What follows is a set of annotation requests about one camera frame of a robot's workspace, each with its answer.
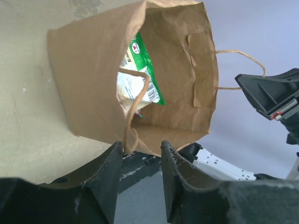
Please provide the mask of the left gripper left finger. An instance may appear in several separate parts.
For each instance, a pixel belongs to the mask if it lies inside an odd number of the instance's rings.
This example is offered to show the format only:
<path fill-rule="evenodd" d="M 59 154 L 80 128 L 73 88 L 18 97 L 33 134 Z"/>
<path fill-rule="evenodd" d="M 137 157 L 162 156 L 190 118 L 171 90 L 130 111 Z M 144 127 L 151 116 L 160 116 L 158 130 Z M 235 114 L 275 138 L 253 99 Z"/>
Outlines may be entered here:
<path fill-rule="evenodd" d="M 2 224 L 112 224 L 122 166 L 122 142 L 46 184 L 0 180 Z"/>

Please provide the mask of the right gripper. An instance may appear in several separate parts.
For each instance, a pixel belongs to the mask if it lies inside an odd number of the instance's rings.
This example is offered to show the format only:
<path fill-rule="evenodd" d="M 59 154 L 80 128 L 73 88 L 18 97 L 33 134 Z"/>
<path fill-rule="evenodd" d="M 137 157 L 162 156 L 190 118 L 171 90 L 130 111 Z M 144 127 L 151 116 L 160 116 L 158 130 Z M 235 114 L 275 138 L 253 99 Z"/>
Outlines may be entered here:
<path fill-rule="evenodd" d="M 299 143 L 299 69 L 270 77 L 239 74 L 235 77 L 249 103 L 265 117 L 281 122 L 287 143 Z"/>

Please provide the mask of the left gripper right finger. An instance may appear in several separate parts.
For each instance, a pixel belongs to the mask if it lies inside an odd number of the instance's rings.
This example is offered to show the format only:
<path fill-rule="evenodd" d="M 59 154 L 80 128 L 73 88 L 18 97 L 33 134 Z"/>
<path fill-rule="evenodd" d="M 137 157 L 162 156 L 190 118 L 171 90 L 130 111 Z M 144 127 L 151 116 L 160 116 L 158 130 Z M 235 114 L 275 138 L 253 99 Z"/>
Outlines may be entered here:
<path fill-rule="evenodd" d="M 164 198 L 170 224 L 296 224 L 299 182 L 258 174 L 220 181 L 161 144 Z"/>

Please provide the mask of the green white snack packet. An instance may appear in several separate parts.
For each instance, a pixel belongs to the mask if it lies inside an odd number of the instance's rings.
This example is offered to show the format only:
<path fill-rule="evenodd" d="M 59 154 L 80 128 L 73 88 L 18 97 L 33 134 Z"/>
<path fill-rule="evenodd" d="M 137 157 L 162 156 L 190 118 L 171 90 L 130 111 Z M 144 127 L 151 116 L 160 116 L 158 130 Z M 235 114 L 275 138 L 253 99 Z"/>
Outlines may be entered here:
<path fill-rule="evenodd" d="M 143 72 L 149 76 L 149 85 L 141 102 L 137 106 L 135 115 L 141 117 L 141 109 L 151 103 L 166 105 L 155 78 L 152 60 L 140 33 L 137 33 L 129 44 L 127 51 L 120 63 L 120 68 Z M 146 79 L 143 77 L 135 77 L 124 72 L 118 72 L 116 82 L 116 97 L 124 115 L 128 114 L 134 100 L 143 89 L 145 81 Z"/>

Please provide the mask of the brown paper bag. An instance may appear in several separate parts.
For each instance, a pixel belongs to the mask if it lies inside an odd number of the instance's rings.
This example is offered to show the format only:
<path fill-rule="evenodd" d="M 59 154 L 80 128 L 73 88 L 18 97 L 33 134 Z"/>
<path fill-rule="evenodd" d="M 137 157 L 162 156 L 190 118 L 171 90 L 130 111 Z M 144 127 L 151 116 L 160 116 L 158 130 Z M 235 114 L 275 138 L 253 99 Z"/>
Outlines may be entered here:
<path fill-rule="evenodd" d="M 150 104 L 142 117 L 128 114 L 116 97 L 117 75 L 131 41 L 141 36 L 153 62 L 165 105 Z M 217 54 L 203 2 L 142 0 L 51 29 L 48 54 L 70 130 L 127 153 L 159 156 L 210 130 L 219 89 Z"/>

